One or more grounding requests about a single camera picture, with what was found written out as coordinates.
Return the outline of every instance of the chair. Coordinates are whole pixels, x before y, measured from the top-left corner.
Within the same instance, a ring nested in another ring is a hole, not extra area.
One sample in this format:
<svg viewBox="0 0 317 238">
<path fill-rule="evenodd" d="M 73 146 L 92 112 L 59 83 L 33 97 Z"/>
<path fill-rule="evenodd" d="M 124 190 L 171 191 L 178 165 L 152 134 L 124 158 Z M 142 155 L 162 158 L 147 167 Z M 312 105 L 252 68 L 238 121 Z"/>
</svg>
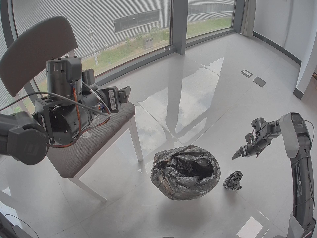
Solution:
<svg viewBox="0 0 317 238">
<path fill-rule="evenodd" d="M 77 42 L 73 30 L 65 17 L 47 18 L 24 31 L 8 48 L 0 61 L 0 76 L 11 96 L 45 67 L 51 57 L 68 53 L 75 55 Z M 119 113 L 112 114 L 109 122 L 92 130 L 92 137 L 80 138 L 68 148 L 50 148 L 47 157 L 61 177 L 95 196 L 102 202 L 106 199 L 83 184 L 79 178 L 91 165 L 129 129 L 139 161 L 143 160 L 138 131 L 134 119 L 135 107 L 128 102 L 122 104 Z M 105 117 L 97 118 L 101 123 Z"/>
</svg>

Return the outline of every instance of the chair backrest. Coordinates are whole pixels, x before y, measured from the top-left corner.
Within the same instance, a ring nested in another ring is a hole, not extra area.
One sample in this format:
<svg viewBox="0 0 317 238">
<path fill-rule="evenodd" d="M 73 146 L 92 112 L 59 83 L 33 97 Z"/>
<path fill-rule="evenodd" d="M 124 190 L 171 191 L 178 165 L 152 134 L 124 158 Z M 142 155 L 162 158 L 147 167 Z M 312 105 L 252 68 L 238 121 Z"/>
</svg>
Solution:
<svg viewBox="0 0 317 238">
<path fill-rule="evenodd" d="M 76 49 L 77 42 L 68 20 L 47 18 L 24 31 L 0 60 L 0 78 L 15 96 L 22 87 L 46 68 L 46 61 Z"/>
</svg>

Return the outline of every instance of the chair leg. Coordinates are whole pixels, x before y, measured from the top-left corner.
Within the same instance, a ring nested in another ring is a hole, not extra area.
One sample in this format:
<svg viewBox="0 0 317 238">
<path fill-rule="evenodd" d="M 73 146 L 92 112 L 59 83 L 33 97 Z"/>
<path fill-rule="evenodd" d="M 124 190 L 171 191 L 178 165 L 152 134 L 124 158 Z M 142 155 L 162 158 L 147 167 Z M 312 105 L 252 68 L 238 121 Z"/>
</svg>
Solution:
<svg viewBox="0 0 317 238">
<path fill-rule="evenodd" d="M 90 195 L 94 196 L 95 198 L 97 198 L 98 200 L 100 200 L 101 202 L 106 202 L 107 200 L 99 195 L 97 192 L 95 192 L 93 189 L 89 188 L 87 185 L 85 185 L 81 180 L 79 180 L 77 177 L 74 178 L 68 178 L 69 180 L 71 180 L 74 184 L 76 184 L 78 187 L 82 188 L 83 190 L 85 190 L 86 192 L 88 192 Z"/>
<path fill-rule="evenodd" d="M 137 154 L 137 158 L 139 161 L 142 161 L 143 154 L 142 154 L 142 149 L 141 149 L 141 145 L 140 145 L 137 124 L 135 123 L 134 116 L 130 119 L 129 130 L 130 130 L 133 146 L 134 146 L 135 152 Z"/>
</svg>

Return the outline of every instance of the outdoor utility box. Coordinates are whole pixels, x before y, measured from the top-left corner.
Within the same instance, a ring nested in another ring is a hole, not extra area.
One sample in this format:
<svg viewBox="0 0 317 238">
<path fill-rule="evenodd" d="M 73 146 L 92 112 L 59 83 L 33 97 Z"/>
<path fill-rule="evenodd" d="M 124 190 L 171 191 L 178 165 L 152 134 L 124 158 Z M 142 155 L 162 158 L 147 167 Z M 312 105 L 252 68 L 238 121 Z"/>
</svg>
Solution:
<svg viewBox="0 0 317 238">
<path fill-rule="evenodd" d="M 145 49 L 153 48 L 153 38 L 144 39 L 143 46 Z"/>
</svg>

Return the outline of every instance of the trash bag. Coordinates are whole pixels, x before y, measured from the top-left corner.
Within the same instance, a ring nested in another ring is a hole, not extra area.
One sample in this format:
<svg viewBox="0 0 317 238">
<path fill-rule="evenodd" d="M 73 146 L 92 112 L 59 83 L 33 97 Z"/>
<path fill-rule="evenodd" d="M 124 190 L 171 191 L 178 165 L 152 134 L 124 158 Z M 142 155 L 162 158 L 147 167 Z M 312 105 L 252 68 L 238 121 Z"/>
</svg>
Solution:
<svg viewBox="0 0 317 238">
<path fill-rule="evenodd" d="M 240 186 L 240 181 L 243 176 L 243 173 L 241 171 L 233 172 L 230 176 L 226 178 L 226 180 L 223 183 L 223 186 L 229 190 L 239 190 L 242 188 Z"/>
<path fill-rule="evenodd" d="M 152 183 L 172 200 L 190 200 L 211 191 L 220 179 L 215 157 L 206 150 L 184 146 L 155 154 Z"/>
</svg>

